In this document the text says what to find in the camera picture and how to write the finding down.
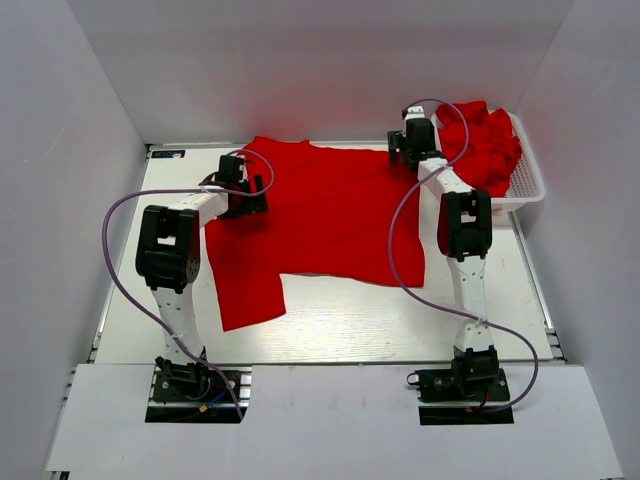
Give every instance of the white wall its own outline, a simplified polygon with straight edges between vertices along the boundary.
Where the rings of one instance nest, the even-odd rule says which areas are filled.
[[[0,65],[0,476],[22,480],[40,478],[88,356],[101,216],[144,146],[64,0],[0,2]]]
[[[571,0],[69,0],[147,143],[383,139],[424,96],[515,108]]]
[[[640,478],[640,3],[577,0],[518,108],[547,198],[522,215],[569,358]]]

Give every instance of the red cloth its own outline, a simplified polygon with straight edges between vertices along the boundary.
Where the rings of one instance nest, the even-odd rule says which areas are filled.
[[[453,170],[466,183],[488,190],[492,197],[504,197],[511,174],[522,156],[518,137],[512,135],[509,115],[496,110],[491,115],[485,102],[456,104],[469,124],[470,141],[465,155]],[[448,105],[436,110],[444,125],[439,129],[442,153],[453,160],[464,146],[464,126],[458,113]]]
[[[319,274],[396,286],[387,259],[393,213],[416,182],[387,152],[314,147],[256,137],[247,149],[276,171],[269,211],[209,222],[207,252],[225,331],[286,313],[279,275]],[[249,174],[269,171],[247,154]],[[398,219],[396,265],[407,285],[422,286],[424,253],[418,232],[418,195]]]

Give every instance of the white basket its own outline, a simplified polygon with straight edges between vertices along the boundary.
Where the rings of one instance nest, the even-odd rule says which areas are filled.
[[[505,197],[491,199],[491,211],[493,213],[513,212],[521,206],[530,202],[539,202],[544,198],[544,184],[536,158],[529,146],[529,140],[524,133],[522,124],[518,117],[509,113],[511,124],[513,125],[513,134],[520,139],[522,147],[522,157],[518,161],[516,169],[511,174],[511,182],[507,195]],[[431,122],[436,127],[436,148],[441,149],[440,135],[438,126],[442,126],[436,114],[431,116]]]

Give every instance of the red fabric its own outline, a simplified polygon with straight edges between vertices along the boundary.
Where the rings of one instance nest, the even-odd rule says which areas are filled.
[[[485,102],[456,104],[469,124],[469,148],[453,166],[458,176],[477,189],[488,190],[492,197],[504,197],[511,174],[522,156],[518,137],[512,136],[509,115],[504,110],[489,114]],[[448,105],[436,110],[444,125],[439,129],[442,153],[453,160],[464,146],[464,126],[458,113]]]
[[[286,313],[281,273],[349,277],[397,285],[387,259],[393,213],[416,182],[387,152],[319,148],[308,141],[282,143],[256,137],[247,149],[276,171],[267,193],[269,211],[210,222],[207,252],[225,331]],[[249,174],[269,171],[247,154]],[[404,208],[394,237],[395,259],[412,287],[424,281],[418,232],[418,195]]]

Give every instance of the flat red garment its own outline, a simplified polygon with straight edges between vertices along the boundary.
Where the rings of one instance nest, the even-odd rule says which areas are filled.
[[[455,105],[467,120],[471,138],[467,152],[453,170],[472,187],[488,190],[492,197],[504,197],[522,156],[509,115],[502,109],[489,114],[485,102]],[[444,126],[438,130],[442,153],[451,161],[464,147],[464,126],[460,115],[448,105],[438,107],[436,114]]]
[[[384,151],[283,143],[256,137],[246,147],[276,172],[267,192],[269,211],[219,219],[205,227],[207,253],[225,331],[286,313],[281,273],[349,277],[396,286],[387,258],[391,218],[417,181]],[[269,170],[247,154],[251,177]],[[419,196],[402,211],[394,237],[398,272],[422,286],[424,252],[419,239]]]

